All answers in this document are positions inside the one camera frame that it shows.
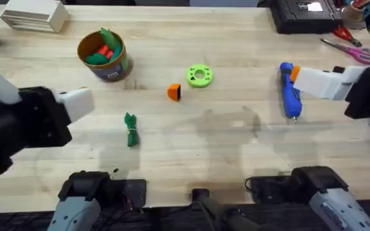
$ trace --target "green ring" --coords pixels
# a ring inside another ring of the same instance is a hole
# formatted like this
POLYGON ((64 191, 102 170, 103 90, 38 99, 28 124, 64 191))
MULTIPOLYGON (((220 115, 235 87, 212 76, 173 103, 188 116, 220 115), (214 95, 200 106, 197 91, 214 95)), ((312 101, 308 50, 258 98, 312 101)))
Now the green ring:
POLYGON ((188 68, 188 73, 186 75, 186 80, 192 87, 207 87, 213 80, 212 69, 203 64, 195 64, 188 68), (197 78, 195 74, 200 73, 204 77, 197 78))

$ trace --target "cup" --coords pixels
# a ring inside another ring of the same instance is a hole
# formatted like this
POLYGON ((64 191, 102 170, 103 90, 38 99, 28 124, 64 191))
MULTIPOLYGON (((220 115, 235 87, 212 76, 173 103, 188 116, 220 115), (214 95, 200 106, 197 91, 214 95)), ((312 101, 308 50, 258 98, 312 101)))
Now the cup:
POLYGON ((85 59, 89 55, 96 53, 99 48, 105 44, 99 31, 87 35, 78 45, 78 57, 80 60, 95 75, 97 75, 100 80, 105 82, 115 82, 124 79, 131 72, 133 66, 133 62, 127 55, 127 49, 122 41, 122 38, 114 32, 111 33, 121 43, 122 50, 115 60, 107 64, 91 65, 85 62, 85 59))

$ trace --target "scissor blade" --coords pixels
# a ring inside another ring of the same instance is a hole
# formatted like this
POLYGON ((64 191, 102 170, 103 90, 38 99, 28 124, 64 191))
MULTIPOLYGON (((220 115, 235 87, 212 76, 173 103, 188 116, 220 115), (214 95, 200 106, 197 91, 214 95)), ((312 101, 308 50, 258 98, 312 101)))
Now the scissor blade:
POLYGON ((322 42, 326 43, 326 44, 329 44, 337 49, 340 49, 341 51, 346 51, 346 48, 344 46, 341 46, 339 44, 335 44, 335 43, 332 43, 330 42, 329 40, 325 39, 325 38, 322 38, 321 39, 322 42))

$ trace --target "white label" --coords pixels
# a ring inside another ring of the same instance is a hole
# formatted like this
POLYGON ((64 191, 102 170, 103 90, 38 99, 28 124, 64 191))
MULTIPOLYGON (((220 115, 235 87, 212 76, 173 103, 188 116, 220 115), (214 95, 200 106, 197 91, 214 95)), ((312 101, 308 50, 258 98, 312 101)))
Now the white label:
POLYGON ((108 78, 117 77, 118 75, 119 75, 118 72, 115 72, 115 73, 112 73, 112 74, 108 74, 108 78))
POLYGON ((323 10, 320 3, 310 3, 308 4, 308 11, 318 12, 323 10))

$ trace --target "wooden tabletop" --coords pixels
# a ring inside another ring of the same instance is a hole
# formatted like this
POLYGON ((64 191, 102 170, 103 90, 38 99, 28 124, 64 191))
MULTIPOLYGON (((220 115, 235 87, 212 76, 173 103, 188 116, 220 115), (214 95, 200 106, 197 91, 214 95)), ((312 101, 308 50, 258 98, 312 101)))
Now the wooden tabletop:
MULTIPOLYGON (((96 109, 69 128, 63 148, 22 150, 0 176, 0 212, 53 210, 75 171, 108 171, 148 181, 147 206, 185 205, 205 187, 224 203, 251 203, 249 176, 330 166, 358 199, 370 199, 370 126, 344 115, 347 103, 303 94, 297 124, 281 111, 278 67, 292 62, 332 70, 359 65, 323 44, 333 35, 280 35, 265 8, 67 6, 59 34, 19 31, 0 19, 0 73, 18 87, 58 91, 88 86, 96 109), (134 61, 130 76, 103 83, 76 47, 100 27, 121 35, 134 61), (187 68, 206 64, 215 79, 191 88, 187 68), (166 89, 182 85, 179 103, 166 89), (125 112, 137 115, 141 145, 127 147, 125 112)), ((352 31, 370 48, 366 30, 352 31)))

